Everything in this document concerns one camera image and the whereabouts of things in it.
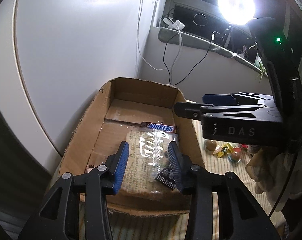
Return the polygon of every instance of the cardboard box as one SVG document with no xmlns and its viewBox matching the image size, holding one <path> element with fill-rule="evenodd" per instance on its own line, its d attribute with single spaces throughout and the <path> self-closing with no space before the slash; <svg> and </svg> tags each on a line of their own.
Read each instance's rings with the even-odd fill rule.
<svg viewBox="0 0 302 240">
<path fill-rule="evenodd" d="M 83 174 L 88 163 L 96 166 L 114 154 L 126 140 L 130 124 L 141 122 L 177 126 L 180 150 L 193 163 L 204 167 L 192 121 L 177 117 L 173 106 L 185 102 L 181 91 L 169 85 L 132 78 L 108 81 L 96 94 L 80 120 L 67 147 L 59 170 L 73 175 Z M 169 191 L 159 201 L 121 193 L 107 196 L 109 210 L 136 216 L 159 216 L 187 213 L 189 198 Z"/>
</svg>

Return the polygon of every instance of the striped tablecloth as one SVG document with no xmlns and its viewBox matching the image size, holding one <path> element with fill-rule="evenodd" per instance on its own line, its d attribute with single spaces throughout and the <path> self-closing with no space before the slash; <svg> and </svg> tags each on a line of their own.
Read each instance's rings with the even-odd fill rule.
<svg viewBox="0 0 302 240">
<path fill-rule="evenodd" d="M 249 155 L 242 153 L 241 162 L 231 163 L 227 157 L 217 158 L 216 155 L 208 155 L 204 150 L 204 141 L 202 138 L 202 127 L 200 121 L 193 120 L 193 125 L 197 131 L 197 137 L 202 151 L 202 157 L 205 167 L 208 171 L 217 174 L 225 174 L 227 171 L 233 171 L 248 187 L 250 192 L 257 199 L 264 211 L 268 214 L 271 206 L 266 199 L 265 193 L 257 195 L 254 193 L 254 181 L 245 171 L 245 166 L 249 162 Z M 58 179 L 58 170 L 54 174 L 51 185 Z M 217 194 L 213 195 L 213 240 L 219 238 L 219 210 Z M 186 234 L 189 214 L 168 216 L 168 217 L 133 217 L 121 213 L 109 214 L 110 224 L 114 240 L 184 240 Z M 275 212 L 271 217 L 275 227 L 284 224 L 285 219 L 281 212 Z M 79 239 L 85 240 L 84 235 L 84 203 L 80 202 L 79 210 Z"/>
</svg>

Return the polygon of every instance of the transparent plastic packaging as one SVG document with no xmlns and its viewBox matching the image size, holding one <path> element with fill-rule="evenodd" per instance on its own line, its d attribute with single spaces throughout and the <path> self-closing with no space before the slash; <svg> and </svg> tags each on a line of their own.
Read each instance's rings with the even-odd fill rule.
<svg viewBox="0 0 302 240">
<path fill-rule="evenodd" d="M 129 158 L 122 182 L 122 193 L 161 200 L 171 189 L 156 176 L 169 165 L 168 145 L 178 135 L 157 129 L 134 127 L 128 134 Z"/>
</svg>

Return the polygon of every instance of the yellow candy wrapper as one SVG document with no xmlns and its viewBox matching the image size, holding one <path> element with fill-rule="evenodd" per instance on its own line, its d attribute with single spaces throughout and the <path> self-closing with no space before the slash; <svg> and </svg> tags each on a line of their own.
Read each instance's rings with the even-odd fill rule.
<svg viewBox="0 0 302 240">
<path fill-rule="evenodd" d="M 221 158 L 231 152 L 233 152 L 233 147 L 231 146 L 231 144 L 226 143 L 223 145 L 222 149 L 217 153 L 217 157 Z"/>
</svg>

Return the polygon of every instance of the bright lamp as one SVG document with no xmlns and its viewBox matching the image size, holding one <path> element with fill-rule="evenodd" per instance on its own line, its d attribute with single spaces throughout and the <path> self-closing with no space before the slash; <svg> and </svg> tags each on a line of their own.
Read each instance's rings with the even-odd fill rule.
<svg viewBox="0 0 302 240">
<path fill-rule="evenodd" d="M 232 24 L 244 25 L 255 13 L 253 0 L 218 0 L 223 17 Z"/>
</svg>

